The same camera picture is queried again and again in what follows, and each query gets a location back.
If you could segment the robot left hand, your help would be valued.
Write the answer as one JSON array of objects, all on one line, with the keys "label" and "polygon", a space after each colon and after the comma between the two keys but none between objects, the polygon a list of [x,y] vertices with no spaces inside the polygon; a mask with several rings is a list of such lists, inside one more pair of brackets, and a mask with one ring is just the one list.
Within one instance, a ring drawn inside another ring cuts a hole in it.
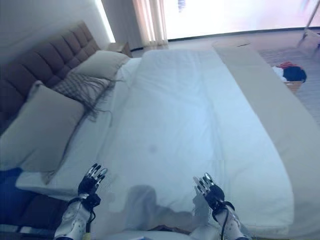
[{"label": "robot left hand", "polygon": [[96,193],[100,183],[104,180],[108,172],[107,168],[102,168],[101,165],[95,163],[86,172],[82,178],[77,193],[79,197],[87,197]]}]

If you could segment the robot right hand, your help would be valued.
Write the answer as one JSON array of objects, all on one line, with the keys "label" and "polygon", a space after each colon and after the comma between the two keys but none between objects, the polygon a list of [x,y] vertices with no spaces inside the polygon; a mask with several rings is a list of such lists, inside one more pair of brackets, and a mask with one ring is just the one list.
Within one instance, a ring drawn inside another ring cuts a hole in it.
[{"label": "robot right hand", "polygon": [[202,177],[193,177],[196,189],[204,197],[208,206],[212,210],[219,208],[225,201],[223,190],[216,184],[209,173],[205,173]]}]

